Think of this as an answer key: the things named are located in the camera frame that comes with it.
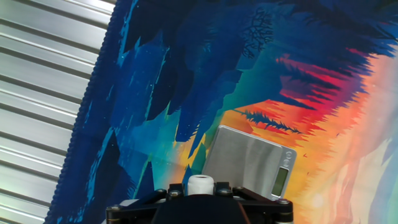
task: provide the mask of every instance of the white plastic cap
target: white plastic cap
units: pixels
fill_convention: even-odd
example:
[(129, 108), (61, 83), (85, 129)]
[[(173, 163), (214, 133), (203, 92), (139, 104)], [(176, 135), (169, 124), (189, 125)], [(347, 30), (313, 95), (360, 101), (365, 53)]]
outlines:
[(188, 195), (213, 195), (214, 180), (207, 175), (193, 175), (188, 180)]

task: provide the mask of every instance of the screw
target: screw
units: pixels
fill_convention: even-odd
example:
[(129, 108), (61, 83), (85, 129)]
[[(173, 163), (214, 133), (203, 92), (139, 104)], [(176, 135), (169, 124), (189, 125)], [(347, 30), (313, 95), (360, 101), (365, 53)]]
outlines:
[(278, 202), (279, 204), (281, 204), (281, 205), (287, 205), (287, 204), (289, 204), (289, 201), (288, 201), (287, 199), (284, 199), (284, 198), (278, 199), (277, 202)]
[(172, 191), (169, 192), (169, 195), (170, 195), (171, 197), (177, 197), (177, 196), (179, 196), (180, 194), (181, 194), (181, 192), (180, 192), (179, 190), (172, 190)]

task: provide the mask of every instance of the bare tree silhouette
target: bare tree silhouette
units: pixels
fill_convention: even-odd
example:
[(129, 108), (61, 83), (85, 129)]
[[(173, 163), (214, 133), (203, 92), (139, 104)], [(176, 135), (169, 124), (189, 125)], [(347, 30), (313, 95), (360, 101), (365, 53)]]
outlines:
[(245, 41), (243, 55), (248, 58), (254, 58), (253, 51), (258, 52), (264, 50), (264, 46), (274, 40), (272, 31), (272, 15), (263, 8), (249, 17), (250, 26), (245, 28), (242, 38)]

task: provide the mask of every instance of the pine tree silhouette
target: pine tree silhouette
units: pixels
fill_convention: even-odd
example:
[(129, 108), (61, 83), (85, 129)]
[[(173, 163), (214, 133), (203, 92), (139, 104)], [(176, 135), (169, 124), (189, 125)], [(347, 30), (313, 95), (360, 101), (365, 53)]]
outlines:
[(246, 119), (248, 119), (250, 122), (254, 122), (255, 124), (259, 123), (267, 124), (266, 128), (264, 129), (267, 129), (268, 127), (274, 127), (279, 130), (291, 131), (292, 133), (303, 134), (297, 128), (288, 127), (282, 122), (277, 122), (273, 119), (270, 119), (267, 115), (262, 114), (261, 112), (250, 112), (248, 110), (246, 110), (245, 112), (241, 112), (238, 110), (233, 110), (233, 111), (245, 115)]

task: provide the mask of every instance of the lcd screen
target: lcd screen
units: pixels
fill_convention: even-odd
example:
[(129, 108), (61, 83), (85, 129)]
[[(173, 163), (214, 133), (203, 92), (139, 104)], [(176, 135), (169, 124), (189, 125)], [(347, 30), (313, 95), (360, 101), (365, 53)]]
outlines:
[(278, 197), (280, 195), (282, 195), (282, 190), (284, 188), (288, 172), (289, 171), (287, 169), (279, 168), (278, 174), (276, 176), (274, 188), (272, 189), (272, 192), (271, 192), (273, 195), (278, 196)]

